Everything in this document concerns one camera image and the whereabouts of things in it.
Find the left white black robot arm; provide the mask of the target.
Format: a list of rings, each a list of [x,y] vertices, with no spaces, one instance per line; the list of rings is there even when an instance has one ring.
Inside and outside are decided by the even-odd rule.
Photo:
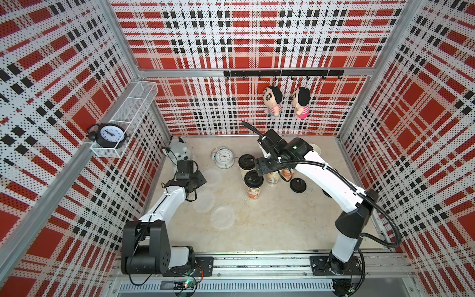
[[[189,194],[206,183],[195,161],[182,160],[173,178],[163,185],[162,196],[140,219],[122,230],[121,271],[125,275],[190,275],[195,271],[193,247],[172,246],[167,226]]]

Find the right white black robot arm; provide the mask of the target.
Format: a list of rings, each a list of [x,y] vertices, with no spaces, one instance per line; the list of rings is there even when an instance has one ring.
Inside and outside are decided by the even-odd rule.
[[[340,206],[342,213],[335,221],[338,235],[328,258],[329,269],[332,273],[343,275],[348,270],[351,258],[360,247],[363,238],[368,238],[388,248],[397,248],[401,245],[400,229],[377,204],[377,192],[365,190],[346,179],[310,144],[299,137],[287,142],[272,129],[264,134],[256,131],[256,134],[259,136],[258,143],[263,152],[263,157],[255,161],[259,175],[295,168]],[[394,242],[384,241],[363,232],[374,210],[382,214],[390,224],[395,235]]]

